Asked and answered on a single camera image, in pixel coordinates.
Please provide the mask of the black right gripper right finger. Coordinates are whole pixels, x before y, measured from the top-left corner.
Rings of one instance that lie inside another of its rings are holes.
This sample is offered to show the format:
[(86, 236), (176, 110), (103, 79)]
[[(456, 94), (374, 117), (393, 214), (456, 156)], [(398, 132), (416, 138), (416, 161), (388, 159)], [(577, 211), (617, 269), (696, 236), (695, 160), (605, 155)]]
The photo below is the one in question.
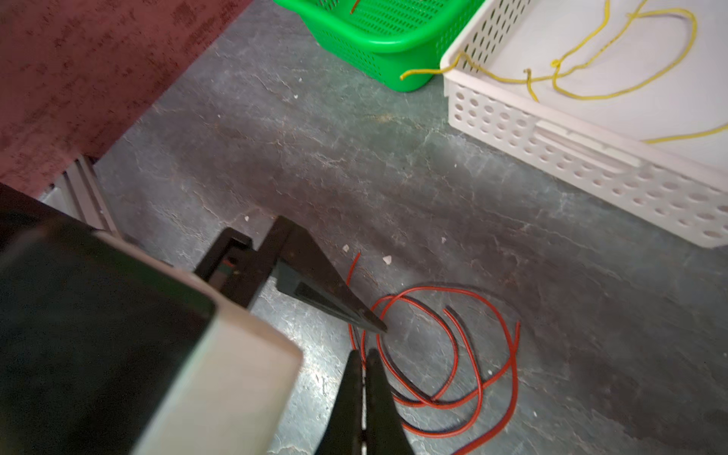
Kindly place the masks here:
[(367, 453), (413, 455), (413, 448), (404, 432), (385, 366), (377, 349), (371, 349), (366, 356), (365, 401)]

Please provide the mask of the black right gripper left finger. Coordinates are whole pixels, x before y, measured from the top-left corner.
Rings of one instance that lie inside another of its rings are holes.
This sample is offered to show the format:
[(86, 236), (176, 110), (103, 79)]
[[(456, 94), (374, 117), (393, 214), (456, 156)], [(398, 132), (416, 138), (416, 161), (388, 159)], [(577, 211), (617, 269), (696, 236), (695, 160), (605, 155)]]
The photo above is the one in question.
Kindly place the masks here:
[(363, 372), (360, 354), (348, 356), (337, 398), (316, 455), (360, 455), (363, 442)]

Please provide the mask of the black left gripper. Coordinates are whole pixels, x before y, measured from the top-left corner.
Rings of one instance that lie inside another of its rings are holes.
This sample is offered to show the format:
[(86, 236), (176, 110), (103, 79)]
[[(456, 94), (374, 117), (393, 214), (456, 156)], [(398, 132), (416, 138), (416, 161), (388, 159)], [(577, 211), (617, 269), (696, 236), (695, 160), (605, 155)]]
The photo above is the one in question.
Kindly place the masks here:
[(362, 330), (385, 334), (387, 325), (350, 289), (304, 227), (278, 217), (258, 249), (250, 237), (226, 227), (195, 269), (224, 297), (251, 310), (273, 278), (284, 295)]

